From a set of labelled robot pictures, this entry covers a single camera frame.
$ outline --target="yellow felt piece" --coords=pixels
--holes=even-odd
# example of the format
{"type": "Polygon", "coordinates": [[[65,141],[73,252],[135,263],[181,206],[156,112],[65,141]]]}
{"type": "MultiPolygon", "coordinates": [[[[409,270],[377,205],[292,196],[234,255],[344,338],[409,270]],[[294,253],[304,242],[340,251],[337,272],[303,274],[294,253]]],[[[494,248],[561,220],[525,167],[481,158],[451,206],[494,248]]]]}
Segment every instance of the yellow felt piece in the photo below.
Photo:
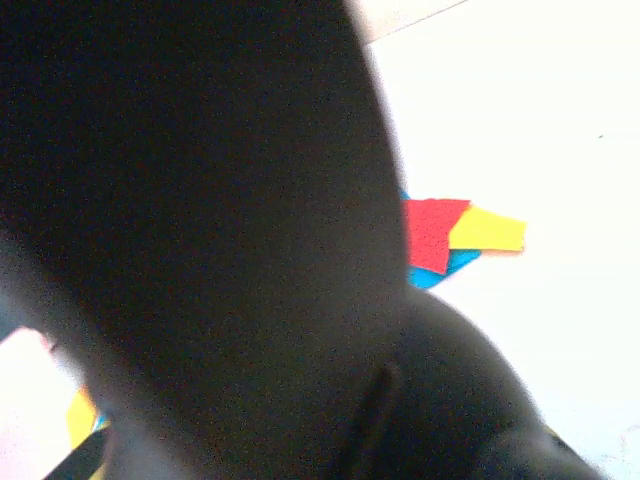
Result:
{"type": "Polygon", "coordinates": [[[519,251],[526,227],[520,220],[471,206],[449,232],[449,248],[519,251]]]}
{"type": "Polygon", "coordinates": [[[78,390],[67,410],[67,425],[71,437],[71,448],[77,448],[91,434],[98,417],[98,410],[93,404],[86,388],[78,390]]]}

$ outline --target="paper scrap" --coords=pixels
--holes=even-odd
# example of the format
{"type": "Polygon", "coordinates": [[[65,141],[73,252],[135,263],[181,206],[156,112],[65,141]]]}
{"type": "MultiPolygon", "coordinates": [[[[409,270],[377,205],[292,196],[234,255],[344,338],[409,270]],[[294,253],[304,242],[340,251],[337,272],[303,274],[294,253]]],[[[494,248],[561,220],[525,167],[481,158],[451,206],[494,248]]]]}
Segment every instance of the paper scrap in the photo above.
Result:
{"type": "Polygon", "coordinates": [[[446,274],[441,275],[424,268],[409,267],[409,283],[417,288],[431,288],[479,256],[480,250],[452,250],[446,274]]]}
{"type": "Polygon", "coordinates": [[[469,207],[449,233],[449,248],[519,251],[524,247],[527,224],[469,207]]]}
{"type": "Polygon", "coordinates": [[[409,265],[446,274],[449,232],[469,207],[469,200],[405,200],[409,265]]]}
{"type": "Polygon", "coordinates": [[[98,409],[93,404],[87,388],[83,387],[75,394],[67,411],[71,448],[78,448],[91,435],[97,418],[98,409]]]}

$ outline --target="white surface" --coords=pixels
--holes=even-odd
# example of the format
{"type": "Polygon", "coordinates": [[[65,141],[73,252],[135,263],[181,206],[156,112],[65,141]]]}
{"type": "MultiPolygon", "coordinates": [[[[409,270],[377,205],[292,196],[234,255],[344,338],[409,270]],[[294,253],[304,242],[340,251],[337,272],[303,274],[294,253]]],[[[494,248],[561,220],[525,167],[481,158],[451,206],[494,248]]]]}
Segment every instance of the white surface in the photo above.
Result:
{"type": "Polygon", "coordinates": [[[455,5],[460,0],[345,0],[362,40],[372,42],[455,5]]]}
{"type": "Polygon", "coordinates": [[[66,412],[75,387],[35,330],[0,342],[0,365],[0,478],[39,480],[71,452],[66,412]]]}
{"type": "Polygon", "coordinates": [[[476,0],[368,47],[410,196],[529,224],[521,256],[483,256],[433,293],[618,479],[640,478],[621,439],[640,425],[636,5],[476,0]]]}

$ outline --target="dark blurry object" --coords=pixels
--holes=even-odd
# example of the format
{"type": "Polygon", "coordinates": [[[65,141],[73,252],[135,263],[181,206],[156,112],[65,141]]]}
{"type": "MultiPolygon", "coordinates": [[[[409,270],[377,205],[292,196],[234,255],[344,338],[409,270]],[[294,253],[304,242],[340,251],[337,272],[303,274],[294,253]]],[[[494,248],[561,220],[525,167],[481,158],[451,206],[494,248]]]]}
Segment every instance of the dark blurry object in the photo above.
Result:
{"type": "Polygon", "coordinates": [[[237,5],[5,6],[0,288],[86,366],[112,478],[597,478],[407,286],[344,8],[237,5]]]}
{"type": "Polygon", "coordinates": [[[93,432],[45,480],[89,479],[102,465],[108,429],[93,432]]]}

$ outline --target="white table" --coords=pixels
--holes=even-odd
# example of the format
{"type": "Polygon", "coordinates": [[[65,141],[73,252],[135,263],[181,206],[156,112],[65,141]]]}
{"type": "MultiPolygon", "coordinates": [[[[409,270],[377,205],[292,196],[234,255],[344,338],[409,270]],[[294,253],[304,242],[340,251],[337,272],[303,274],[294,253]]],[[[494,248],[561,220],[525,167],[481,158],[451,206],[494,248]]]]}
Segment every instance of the white table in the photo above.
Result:
{"type": "Polygon", "coordinates": [[[410,196],[528,222],[522,255],[483,256],[432,292],[615,478],[640,478],[625,434],[640,425],[636,3],[470,0],[367,47],[410,196]]]}

